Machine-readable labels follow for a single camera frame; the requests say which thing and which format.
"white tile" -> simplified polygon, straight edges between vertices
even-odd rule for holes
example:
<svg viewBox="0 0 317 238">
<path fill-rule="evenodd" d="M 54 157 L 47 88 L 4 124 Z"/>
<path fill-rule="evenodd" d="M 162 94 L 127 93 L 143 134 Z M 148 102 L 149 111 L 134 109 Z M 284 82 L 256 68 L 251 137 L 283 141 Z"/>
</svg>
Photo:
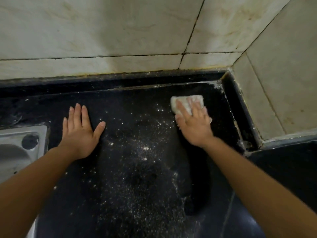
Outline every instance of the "white tile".
<svg viewBox="0 0 317 238">
<path fill-rule="evenodd" d="M 183 53 L 203 0 L 1 0 L 0 59 Z"/>
<path fill-rule="evenodd" d="M 187 52 L 244 52 L 288 2 L 205 0 Z"/>
<path fill-rule="evenodd" d="M 242 54 L 232 68 L 250 116 L 262 139 L 285 135 L 247 55 Z"/>
<path fill-rule="evenodd" d="M 287 134 L 317 128 L 317 0 L 291 0 L 247 50 Z"/>
<path fill-rule="evenodd" d="M 231 66 L 241 53 L 185 54 L 180 69 L 208 69 Z"/>
<path fill-rule="evenodd" d="M 182 55 L 0 61 L 0 80 L 177 69 Z"/>
</svg>

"marble tile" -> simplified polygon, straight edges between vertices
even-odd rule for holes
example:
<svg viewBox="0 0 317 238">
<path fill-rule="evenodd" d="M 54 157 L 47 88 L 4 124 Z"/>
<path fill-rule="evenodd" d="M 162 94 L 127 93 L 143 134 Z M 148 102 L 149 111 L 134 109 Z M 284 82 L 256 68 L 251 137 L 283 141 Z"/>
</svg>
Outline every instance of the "marble tile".
<svg viewBox="0 0 317 238">
<path fill-rule="evenodd" d="M 182 55 L 0 61 L 0 80 L 177 69 Z"/>
<path fill-rule="evenodd" d="M 262 139 L 285 135 L 246 53 L 241 55 L 232 68 L 253 123 Z"/>
<path fill-rule="evenodd" d="M 205 0 L 187 52 L 244 52 L 289 1 Z"/>
<path fill-rule="evenodd" d="M 317 127 L 317 0 L 291 0 L 247 54 L 287 134 Z"/>
<path fill-rule="evenodd" d="M 1 0 L 0 59 L 183 53 L 203 0 Z"/>
<path fill-rule="evenodd" d="M 207 69 L 231 66 L 241 53 L 185 54 L 180 69 Z"/>
</svg>

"stainless steel sink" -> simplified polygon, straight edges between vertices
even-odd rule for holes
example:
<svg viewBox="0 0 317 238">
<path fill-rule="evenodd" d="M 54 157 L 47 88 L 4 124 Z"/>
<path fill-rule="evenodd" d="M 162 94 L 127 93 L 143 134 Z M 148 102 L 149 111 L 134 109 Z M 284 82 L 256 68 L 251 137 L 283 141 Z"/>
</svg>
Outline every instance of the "stainless steel sink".
<svg viewBox="0 0 317 238">
<path fill-rule="evenodd" d="M 47 127 L 32 126 L 0 130 L 0 183 L 44 155 Z M 27 238 L 34 238 L 36 220 Z"/>
</svg>

